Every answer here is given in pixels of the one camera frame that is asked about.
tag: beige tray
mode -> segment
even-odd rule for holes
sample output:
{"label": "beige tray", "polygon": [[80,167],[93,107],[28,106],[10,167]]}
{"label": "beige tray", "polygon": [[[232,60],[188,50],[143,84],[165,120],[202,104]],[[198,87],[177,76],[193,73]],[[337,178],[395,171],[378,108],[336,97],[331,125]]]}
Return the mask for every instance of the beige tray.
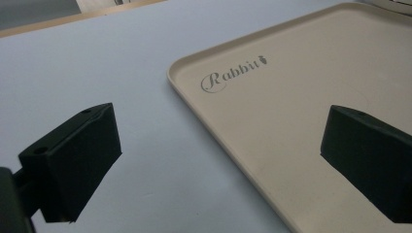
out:
{"label": "beige tray", "polygon": [[412,232],[320,156],[332,104],[412,134],[411,17],[342,4],[184,57],[168,77],[293,231]]}

